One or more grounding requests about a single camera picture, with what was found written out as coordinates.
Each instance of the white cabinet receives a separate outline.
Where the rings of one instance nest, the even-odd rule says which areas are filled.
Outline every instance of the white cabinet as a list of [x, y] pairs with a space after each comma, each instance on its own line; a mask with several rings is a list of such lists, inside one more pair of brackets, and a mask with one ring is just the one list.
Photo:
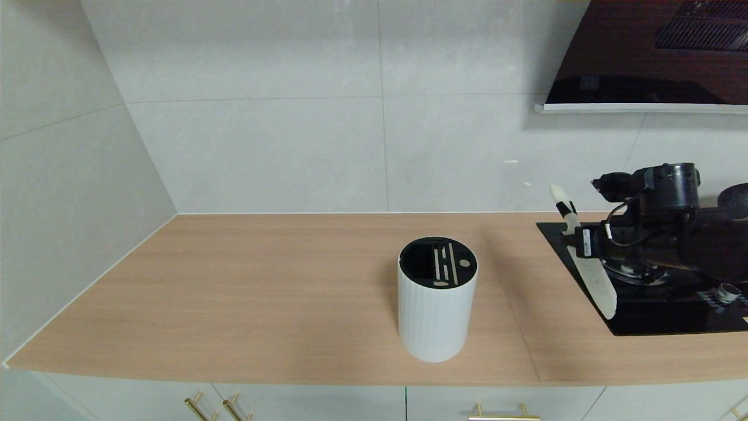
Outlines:
[[102, 421], [198, 420], [185, 399], [193, 399], [200, 392], [203, 396], [197, 407], [208, 419], [221, 408], [221, 397], [210, 383], [47, 375]]
[[724, 417], [720, 418], [720, 421], [737, 421], [741, 417], [748, 416], [748, 390], [745, 397], [740, 402], [735, 402], [731, 410], [735, 410], [735, 412], [728, 411]]
[[603, 387], [408, 387], [408, 421], [467, 421], [480, 402], [484, 416], [529, 415], [581, 421]]
[[748, 380], [614, 386], [584, 421], [719, 421], [746, 395]]
[[[252, 414], [252, 421], [405, 421], [404, 387], [214, 386], [225, 399], [239, 394], [236, 409], [244, 420]], [[228, 412], [224, 413], [221, 418], [233, 421]]]

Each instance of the robotic arm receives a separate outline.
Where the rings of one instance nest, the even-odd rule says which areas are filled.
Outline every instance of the robotic arm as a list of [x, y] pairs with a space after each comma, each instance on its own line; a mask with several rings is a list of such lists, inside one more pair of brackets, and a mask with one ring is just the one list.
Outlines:
[[[700, 178], [692, 163], [614, 172], [592, 185], [621, 204], [599, 224], [579, 226], [564, 237], [577, 257], [748, 281], [748, 184], [723, 191], [716, 208], [699, 207]], [[622, 215], [614, 214], [624, 206]]]

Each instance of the wooden countertop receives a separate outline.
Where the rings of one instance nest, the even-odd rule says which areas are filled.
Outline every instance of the wooden countertop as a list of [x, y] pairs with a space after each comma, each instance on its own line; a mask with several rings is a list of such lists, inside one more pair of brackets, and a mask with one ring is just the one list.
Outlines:
[[[600, 220], [602, 215], [586, 215]], [[535, 227], [555, 213], [180, 215], [8, 361], [14, 369], [248, 384], [646, 384], [748, 378], [748, 333], [615, 337]], [[467, 343], [397, 336], [396, 257], [477, 255]]]

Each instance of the white wall tile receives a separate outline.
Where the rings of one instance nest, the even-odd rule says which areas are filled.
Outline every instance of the white wall tile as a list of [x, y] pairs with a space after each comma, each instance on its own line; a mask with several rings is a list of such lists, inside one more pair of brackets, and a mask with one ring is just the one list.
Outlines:
[[589, 182], [621, 171], [643, 115], [540, 115], [537, 96], [384, 99], [391, 211], [552, 211], [610, 205]]
[[2, 0], [0, 139], [122, 103], [79, 0]]
[[626, 171], [662, 163], [695, 163], [702, 205], [734, 184], [748, 183], [745, 115], [647, 114]]
[[124, 105], [0, 142], [0, 357], [175, 214]]
[[379, 98], [129, 109], [180, 213], [387, 210]]
[[384, 94], [550, 90], [586, 1], [380, 0]]
[[37, 379], [40, 373], [3, 370], [0, 375], [0, 420], [91, 421]]
[[126, 102], [381, 94], [376, 0], [86, 0]]

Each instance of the gas stove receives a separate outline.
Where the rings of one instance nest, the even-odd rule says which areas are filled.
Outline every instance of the gas stove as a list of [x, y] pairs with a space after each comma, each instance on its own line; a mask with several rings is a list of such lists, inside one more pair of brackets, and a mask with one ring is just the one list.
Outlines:
[[[540, 232], [590, 301], [561, 232], [566, 224], [539, 222]], [[616, 336], [748, 330], [748, 284], [725, 285], [689, 270], [636, 268], [603, 262], [618, 294], [616, 315], [603, 321]]]

